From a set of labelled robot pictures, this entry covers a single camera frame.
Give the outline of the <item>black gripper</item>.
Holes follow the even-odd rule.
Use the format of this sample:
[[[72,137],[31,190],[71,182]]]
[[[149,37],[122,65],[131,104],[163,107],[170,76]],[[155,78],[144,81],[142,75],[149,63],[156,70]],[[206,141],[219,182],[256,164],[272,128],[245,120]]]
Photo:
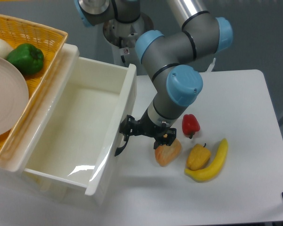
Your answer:
[[[128,142],[130,136],[143,135],[154,138],[153,149],[161,145],[171,146],[176,139],[176,128],[168,127],[165,122],[156,125],[148,115],[143,115],[138,121],[127,115],[120,124],[119,132],[124,135],[125,142]]]

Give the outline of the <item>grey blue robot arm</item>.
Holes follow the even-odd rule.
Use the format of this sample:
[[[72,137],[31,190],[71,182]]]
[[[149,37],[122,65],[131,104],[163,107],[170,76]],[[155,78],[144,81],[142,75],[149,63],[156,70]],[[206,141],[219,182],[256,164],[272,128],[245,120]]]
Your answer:
[[[154,147],[171,145],[174,122],[201,92],[203,81],[190,66],[198,58],[228,48],[233,29],[223,17],[213,17],[201,0],[168,1],[181,31],[164,36],[145,19],[138,0],[77,0],[75,6],[86,26],[104,24],[106,40],[125,49],[144,67],[157,93],[139,120],[128,115],[120,123],[124,141],[131,136],[155,139]]]

